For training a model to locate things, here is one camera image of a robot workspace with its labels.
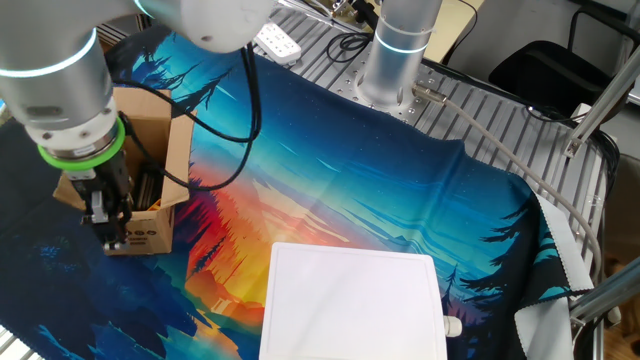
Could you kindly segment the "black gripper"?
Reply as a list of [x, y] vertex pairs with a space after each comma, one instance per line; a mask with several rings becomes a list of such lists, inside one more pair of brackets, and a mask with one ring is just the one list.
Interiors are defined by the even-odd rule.
[[127, 196], [130, 181], [125, 154], [116, 153], [89, 170], [65, 171], [64, 174], [87, 206], [92, 205], [94, 193], [102, 195], [103, 205], [111, 206], [115, 223], [93, 223], [91, 227], [104, 250], [122, 247], [127, 241], [126, 226], [132, 216], [131, 198]]

